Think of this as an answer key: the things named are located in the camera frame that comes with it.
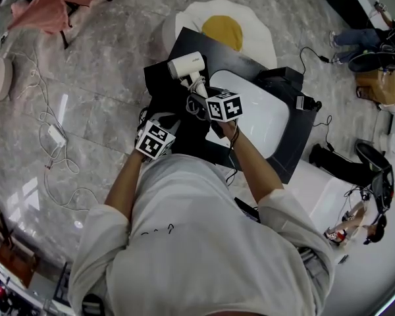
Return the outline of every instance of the white cable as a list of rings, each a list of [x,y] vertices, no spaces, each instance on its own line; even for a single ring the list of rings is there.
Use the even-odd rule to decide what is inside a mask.
[[[195,82],[193,82],[192,84],[190,84],[190,86],[188,86],[187,90],[189,90],[190,92],[196,92],[197,88],[201,85],[201,84],[205,84],[205,77],[204,76],[199,76]]]
[[[48,98],[47,84],[45,83],[44,79],[42,78],[41,73],[40,73],[40,68],[39,68],[39,66],[38,66],[38,57],[37,57],[36,52],[35,52],[35,41],[34,41],[34,44],[33,44],[33,50],[34,50],[34,58],[35,58],[35,61],[32,60],[31,58],[29,58],[29,56],[27,56],[27,54],[25,54],[25,53],[23,53],[23,52],[18,52],[18,53],[17,53],[17,52],[12,52],[12,53],[15,54],[15,55],[21,55],[21,56],[26,57],[26,58],[35,66],[35,69],[32,69],[32,70],[31,70],[31,73],[30,73],[30,76],[31,76],[31,77],[34,77],[34,76],[37,76],[37,75],[38,75],[38,81],[37,81],[35,84],[30,84],[29,86],[26,86],[26,87],[23,89],[23,91],[20,93],[20,95],[19,95],[16,99],[19,99],[19,98],[26,92],[26,90],[28,90],[28,89],[30,89],[30,88],[36,88],[36,87],[38,87],[38,88],[41,90],[41,94],[42,94],[42,97],[43,97],[43,100],[44,100],[44,103],[45,103],[45,111],[42,111],[42,112],[39,114],[39,121],[41,122],[41,124],[40,124],[39,129],[38,129],[38,141],[39,141],[39,145],[41,146],[42,150],[45,152],[45,154],[46,154],[46,155],[48,156],[48,158],[49,158],[48,163],[47,163],[47,166],[46,166],[45,171],[44,171],[44,188],[45,188],[45,191],[47,192],[47,195],[48,195],[48,196],[54,201],[54,203],[56,203],[59,207],[62,207],[62,208],[64,208],[64,209],[68,209],[68,210],[73,211],[73,212],[89,211],[89,209],[72,209],[72,208],[67,207],[67,206],[71,203],[71,201],[72,201],[73,197],[75,196],[75,194],[76,194],[78,191],[80,191],[80,190],[85,190],[85,191],[90,192],[90,193],[92,194],[93,198],[96,200],[96,202],[97,202],[98,205],[99,205],[99,202],[98,202],[98,200],[97,200],[97,197],[95,196],[95,194],[94,194],[89,188],[77,188],[77,189],[73,192],[73,194],[71,195],[69,201],[68,201],[66,204],[61,204],[61,203],[59,203],[59,202],[54,198],[54,196],[51,194],[51,192],[50,192],[50,190],[49,190],[49,185],[48,185],[48,174],[51,172],[51,169],[53,168],[54,165],[57,165],[57,164],[62,163],[62,162],[65,162],[65,163],[66,163],[66,168],[67,168],[71,173],[73,173],[73,174],[79,174],[79,172],[80,172],[80,167],[79,167],[72,159],[67,158],[67,143],[68,143],[68,139],[67,139],[67,136],[66,136],[66,132],[65,132],[65,130],[63,129],[63,126],[62,126],[62,125],[60,124],[60,122],[57,120],[57,117],[55,116],[54,111],[53,111],[52,108],[50,108],[50,106],[49,106],[49,103],[48,103],[48,102],[49,102],[49,98]],[[56,127],[58,128],[58,130],[60,131],[60,133],[63,135],[63,137],[64,137],[65,140],[66,140],[66,144],[64,145],[64,147],[61,147],[61,146],[58,145],[51,153],[49,153],[49,152],[44,148],[43,144],[41,143],[41,127],[42,127],[43,125],[48,125],[48,127],[50,127],[50,124],[47,122],[47,116],[51,116],[51,118],[53,118]],[[62,149],[64,150],[64,157],[63,157],[60,161],[54,162],[56,159],[59,158]],[[71,169],[71,167],[69,166],[69,162],[72,163],[74,166],[76,166],[77,171],[74,171],[73,169]]]
[[[189,95],[189,96],[187,97],[187,100],[186,100],[186,111],[187,111],[188,113],[191,113],[192,115],[195,115],[196,118],[199,119],[199,120],[206,120],[205,118],[200,118],[200,117],[198,116],[198,113],[199,113],[199,111],[200,111],[200,108],[199,108],[199,107],[196,107],[196,104],[194,103],[194,101],[193,101],[191,95]]]

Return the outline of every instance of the person sitting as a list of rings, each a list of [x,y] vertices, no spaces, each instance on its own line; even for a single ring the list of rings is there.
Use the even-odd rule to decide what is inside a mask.
[[[377,216],[378,211],[375,202],[371,203],[368,200],[361,200],[351,211],[347,211],[344,214],[342,223],[336,225],[334,228],[328,228],[325,236],[329,240],[335,240],[338,238],[338,233],[341,230],[345,230],[345,245],[358,233],[361,227],[361,230],[366,234],[365,238],[373,243],[377,243],[382,240],[386,226],[386,217],[383,215],[377,219]]]
[[[392,21],[385,14],[386,7],[381,3],[375,5],[376,10],[381,14],[385,23],[389,26],[389,30],[381,30],[378,28],[369,29],[349,29],[344,30],[341,34],[336,35],[334,31],[329,33],[330,46],[338,48],[343,45],[358,45],[359,49],[335,53],[332,61],[340,65],[348,63],[360,51],[366,49],[378,50],[383,43],[395,47],[395,21]]]

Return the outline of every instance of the black cable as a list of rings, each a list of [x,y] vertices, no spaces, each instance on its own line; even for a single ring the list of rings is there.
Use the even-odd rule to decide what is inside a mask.
[[[315,128],[316,126],[319,126],[319,125],[325,125],[325,126],[327,127],[327,134],[326,134],[326,136],[325,136],[325,141],[326,141],[326,143],[327,143],[328,150],[329,150],[330,152],[332,152],[332,153],[335,153],[336,155],[339,155],[341,158],[344,158],[345,160],[347,160],[347,161],[353,163],[352,160],[350,160],[350,159],[348,159],[347,157],[344,157],[343,155],[341,155],[341,154],[339,154],[338,152],[336,152],[335,149],[334,149],[334,147],[332,146],[332,144],[328,142],[329,125],[330,125],[331,123],[332,123],[332,115],[329,115],[328,118],[327,118],[327,122],[326,122],[326,123],[320,122],[319,124],[313,125],[313,127]]]
[[[230,185],[234,182],[234,179],[236,178],[236,174],[238,173],[238,170],[237,170],[237,168],[236,168],[236,165],[234,164],[234,161],[231,159],[232,148],[234,147],[234,144],[236,143],[236,141],[237,141],[237,139],[238,139],[238,136],[240,135],[240,129],[238,128],[237,120],[235,120],[234,122],[235,122],[235,126],[236,126],[236,131],[235,131],[235,133],[234,133],[234,135],[233,135],[233,137],[232,137],[232,139],[231,139],[231,142],[230,142],[230,149],[228,150],[228,158],[230,159],[230,162],[231,162],[231,164],[232,164],[232,167],[233,167],[233,169],[234,169],[234,172],[225,180],[227,186],[230,186]]]
[[[324,62],[324,63],[332,63],[327,57],[325,57],[325,56],[319,56],[312,48],[310,48],[310,47],[303,47],[302,48],[302,50],[300,51],[300,60],[301,60],[301,62],[302,62],[302,64],[303,64],[303,67],[304,67],[304,71],[303,71],[303,75],[305,74],[305,72],[306,72],[306,68],[305,68],[305,64],[304,64],[304,62],[303,62],[303,58],[302,58],[302,53],[303,53],[303,50],[304,49],[308,49],[308,50],[310,50],[310,51],[312,51],[318,58],[319,58],[319,60],[321,60],[322,62]]]

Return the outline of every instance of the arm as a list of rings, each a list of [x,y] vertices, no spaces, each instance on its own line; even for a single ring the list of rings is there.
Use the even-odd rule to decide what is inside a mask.
[[[70,273],[68,299],[80,314],[82,301],[89,293],[105,300],[105,273],[116,255],[128,243],[129,220],[144,156],[134,150],[111,188],[105,205],[93,207]]]
[[[225,136],[231,140],[235,131],[234,122],[219,124],[223,128]],[[284,188],[272,166],[268,164],[241,131],[234,143],[234,153],[249,184],[251,194],[257,203],[273,190]]]
[[[143,158],[144,155],[138,150],[132,152],[105,200],[105,205],[114,207],[129,221],[132,218],[136,185]]]
[[[353,209],[350,211],[350,212],[348,212],[348,214],[349,215],[353,215],[355,212],[357,212],[359,209],[361,209],[361,208],[364,208],[364,202],[363,202],[363,200],[361,200],[361,201],[359,201],[358,203],[357,203],[357,205],[355,205],[354,207],[353,207]]]
[[[392,23],[392,20],[388,18],[388,16],[387,16],[387,15],[385,14],[385,12],[383,11],[383,8],[382,8],[379,4],[376,4],[376,5],[375,5],[375,8],[376,8],[376,11],[378,11],[378,12],[381,14],[381,16],[382,16],[384,22],[385,22],[390,28],[393,28],[394,25],[393,25],[393,23]]]
[[[360,226],[361,222],[363,221],[364,213],[366,213],[366,210],[364,207],[361,207],[360,209],[358,209],[357,214],[355,214],[355,217],[353,220],[344,221],[343,223],[340,223],[339,225],[330,229],[329,232],[333,233],[338,230],[343,230],[343,229],[347,229],[350,227]]]

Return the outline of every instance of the white t-shirt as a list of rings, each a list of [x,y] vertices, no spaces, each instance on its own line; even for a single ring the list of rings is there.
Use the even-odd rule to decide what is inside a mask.
[[[288,192],[259,202],[259,224],[214,165],[169,155],[148,166],[136,193],[130,237],[116,209],[90,211],[70,276],[76,312],[93,292],[115,315],[320,314],[332,250]]]

